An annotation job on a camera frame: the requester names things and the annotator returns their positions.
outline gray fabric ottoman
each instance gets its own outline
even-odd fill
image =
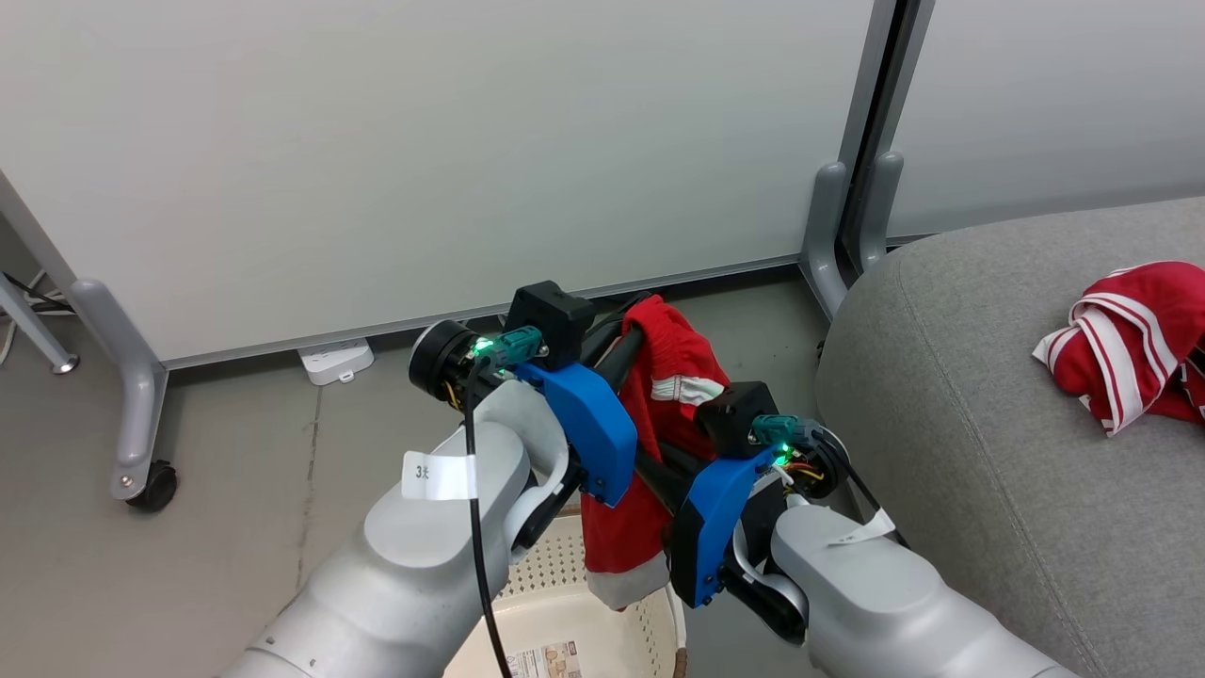
[[[1083,677],[1205,676],[1205,426],[1106,440],[1029,355],[1084,287],[1157,259],[1205,266],[1205,199],[907,244],[854,284],[816,381],[912,547]]]

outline black wheel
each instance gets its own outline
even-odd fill
[[[147,471],[147,485],[139,493],[139,496],[125,500],[131,507],[147,513],[159,513],[176,496],[176,488],[180,487],[180,478],[176,470],[164,460],[151,462]]]

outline folded red clothing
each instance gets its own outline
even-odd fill
[[[1147,412],[1205,424],[1205,270],[1186,261],[1115,270],[1033,355],[1110,437]]]
[[[636,303],[623,318],[645,332],[645,344],[619,391],[636,425],[640,447],[660,459],[657,441],[711,459],[711,443],[694,425],[694,411],[728,388],[711,344],[660,296]],[[586,582],[612,609],[622,609],[669,583],[662,531],[670,515],[634,478],[615,508],[582,505]]]

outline white partition board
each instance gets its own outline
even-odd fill
[[[939,0],[889,236],[1205,193],[1205,4]]]
[[[0,167],[160,360],[799,250],[871,0],[8,0]]]

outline upholstery seam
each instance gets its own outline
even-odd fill
[[[1064,630],[1068,631],[1071,638],[1071,644],[1075,647],[1076,654],[1080,659],[1095,672],[1098,676],[1110,676],[1109,670],[1104,667],[1104,662],[1097,654],[1095,648],[1088,639],[1088,635],[1083,631],[1080,621],[1075,618],[1075,614],[1070,611],[1064,600],[1063,592],[1054,578],[1050,574],[1045,560],[1038,552],[1038,547],[1034,541],[1029,537],[1029,529],[1025,526],[1024,519],[1021,517],[1019,512],[1016,509],[1016,502],[1013,501],[1011,494],[1006,489],[995,465],[992,462],[992,455],[987,450],[987,446],[980,435],[978,428],[975,426],[974,420],[970,415],[970,408],[963,401],[962,394],[954,387],[953,381],[951,381],[950,375],[946,372],[945,366],[937,360],[937,352],[934,350],[933,342],[929,338],[929,332],[925,330],[924,325],[921,323],[919,316],[912,305],[912,299],[907,293],[907,289],[903,282],[903,259],[904,257],[898,257],[895,260],[895,275],[894,282],[897,289],[899,289],[900,295],[904,297],[904,306],[907,311],[909,319],[912,322],[913,326],[917,329],[917,334],[921,336],[924,343],[925,353],[928,354],[929,362],[937,370],[941,376],[941,381],[945,383],[947,394],[953,399],[958,418],[962,421],[963,430],[970,436],[975,444],[976,460],[980,467],[987,473],[988,481],[992,484],[993,490],[997,495],[997,501],[1000,502],[1001,508],[1004,508],[1005,515],[1009,518],[1009,524],[1012,527],[1013,533],[1021,542],[1022,550],[1025,554],[1025,559],[1029,561],[1030,567],[1034,568],[1035,574],[1038,574],[1038,580],[1041,583],[1042,588],[1046,589],[1047,600],[1053,603],[1054,614],[1058,617],[1059,623],[1063,625]],[[1084,655],[1084,649],[1091,655],[1091,659]]]

